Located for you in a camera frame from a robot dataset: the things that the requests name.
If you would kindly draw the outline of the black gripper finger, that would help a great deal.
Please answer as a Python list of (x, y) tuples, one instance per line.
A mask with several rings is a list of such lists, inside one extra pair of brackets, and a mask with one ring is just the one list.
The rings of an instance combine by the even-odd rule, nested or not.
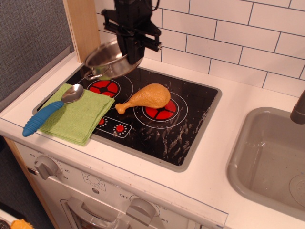
[(119, 34), (117, 34), (116, 37), (117, 37), (117, 43), (119, 45), (122, 55), (123, 56), (127, 55), (128, 49), (127, 49), (127, 44), (126, 44), (125, 38)]
[(141, 58), (144, 57), (145, 46), (143, 43), (134, 38), (128, 37), (126, 39), (128, 61), (130, 64), (136, 64)]

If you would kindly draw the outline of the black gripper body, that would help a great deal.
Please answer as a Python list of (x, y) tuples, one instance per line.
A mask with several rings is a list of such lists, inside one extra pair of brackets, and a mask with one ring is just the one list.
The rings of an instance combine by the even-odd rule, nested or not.
[(140, 40), (145, 48), (158, 52), (161, 49), (159, 37), (161, 31), (151, 17), (158, 7), (151, 4), (116, 4), (114, 10), (104, 9), (104, 28), (125, 38)]

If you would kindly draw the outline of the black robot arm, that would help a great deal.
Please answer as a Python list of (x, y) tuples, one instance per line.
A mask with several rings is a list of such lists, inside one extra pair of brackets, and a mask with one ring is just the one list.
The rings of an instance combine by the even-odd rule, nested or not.
[(114, 10), (102, 10), (104, 28), (116, 34), (122, 55), (129, 64), (138, 63), (148, 48), (158, 52), (162, 43), (160, 29), (151, 22), (153, 12), (151, 0), (115, 0)]

